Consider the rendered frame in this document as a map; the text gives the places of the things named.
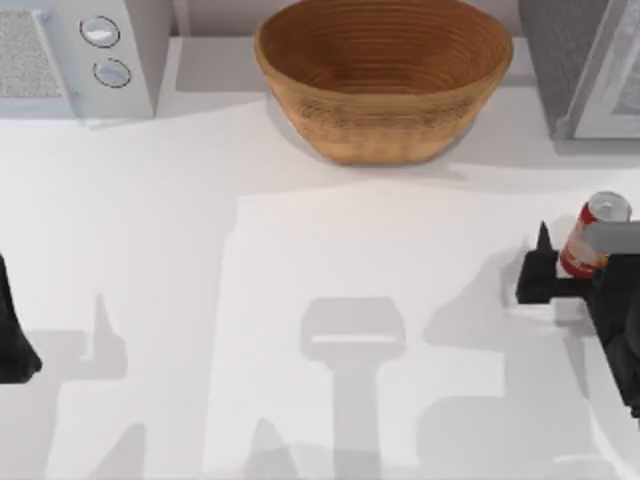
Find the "small microwave knob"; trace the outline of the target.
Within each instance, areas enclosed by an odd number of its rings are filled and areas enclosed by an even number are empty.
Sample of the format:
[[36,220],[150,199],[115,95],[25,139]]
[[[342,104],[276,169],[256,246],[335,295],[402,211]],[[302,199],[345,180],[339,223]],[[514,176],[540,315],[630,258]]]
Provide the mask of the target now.
[[115,58],[95,62],[93,75],[101,85],[111,89],[124,88],[132,80],[132,73],[129,67]]

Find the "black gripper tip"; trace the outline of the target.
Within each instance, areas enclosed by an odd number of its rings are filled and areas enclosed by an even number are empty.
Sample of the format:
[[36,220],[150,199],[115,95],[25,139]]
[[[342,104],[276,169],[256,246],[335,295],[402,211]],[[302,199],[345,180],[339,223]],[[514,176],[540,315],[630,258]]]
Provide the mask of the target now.
[[18,320],[6,263],[0,254],[0,385],[25,384],[42,367]]

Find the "large microwave knob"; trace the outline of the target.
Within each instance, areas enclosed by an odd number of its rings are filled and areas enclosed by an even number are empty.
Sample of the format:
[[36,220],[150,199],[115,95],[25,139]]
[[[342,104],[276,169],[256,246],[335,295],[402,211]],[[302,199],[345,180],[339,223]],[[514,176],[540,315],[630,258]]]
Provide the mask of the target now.
[[79,23],[81,37],[96,48],[112,48],[120,38],[120,28],[115,21],[106,16],[94,16]]

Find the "red and white can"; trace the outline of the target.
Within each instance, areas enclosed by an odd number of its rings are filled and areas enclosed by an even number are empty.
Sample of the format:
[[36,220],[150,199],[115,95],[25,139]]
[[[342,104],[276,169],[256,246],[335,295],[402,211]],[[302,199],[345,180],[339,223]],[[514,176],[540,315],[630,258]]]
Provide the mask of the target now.
[[576,223],[560,252],[563,269],[573,277],[589,278],[607,263],[607,255],[590,246],[584,231],[593,223],[628,222],[632,207],[622,195],[600,191],[583,204]]

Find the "grey cabinet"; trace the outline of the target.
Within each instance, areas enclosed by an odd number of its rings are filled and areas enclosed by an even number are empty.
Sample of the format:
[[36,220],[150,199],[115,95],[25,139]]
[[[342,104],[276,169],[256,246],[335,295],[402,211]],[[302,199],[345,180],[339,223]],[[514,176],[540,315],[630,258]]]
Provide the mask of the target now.
[[609,0],[519,0],[551,137],[570,135],[570,106]]

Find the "pale microwave oven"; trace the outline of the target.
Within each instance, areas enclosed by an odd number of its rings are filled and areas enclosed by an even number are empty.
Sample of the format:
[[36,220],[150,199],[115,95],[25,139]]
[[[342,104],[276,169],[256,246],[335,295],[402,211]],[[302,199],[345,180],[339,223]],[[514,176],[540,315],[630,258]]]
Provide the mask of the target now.
[[[121,38],[96,48],[79,23],[106,16]],[[0,0],[0,119],[80,121],[154,117],[168,56],[172,0]],[[124,88],[101,85],[108,58],[132,73]]]

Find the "pale glass cabinet door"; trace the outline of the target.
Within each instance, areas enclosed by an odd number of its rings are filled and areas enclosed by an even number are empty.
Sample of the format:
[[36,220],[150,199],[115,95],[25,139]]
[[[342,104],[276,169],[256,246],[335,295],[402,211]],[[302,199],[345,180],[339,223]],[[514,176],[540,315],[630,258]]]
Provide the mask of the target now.
[[570,106],[574,139],[640,140],[640,0],[609,0]]

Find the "brown woven basket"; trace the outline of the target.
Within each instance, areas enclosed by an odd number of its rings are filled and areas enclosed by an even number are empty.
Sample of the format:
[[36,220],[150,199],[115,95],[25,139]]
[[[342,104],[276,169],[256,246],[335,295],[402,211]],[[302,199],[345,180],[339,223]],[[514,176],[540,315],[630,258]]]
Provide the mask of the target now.
[[510,31],[464,0],[297,0],[254,36],[286,119],[342,165],[437,156],[472,125],[513,53]]

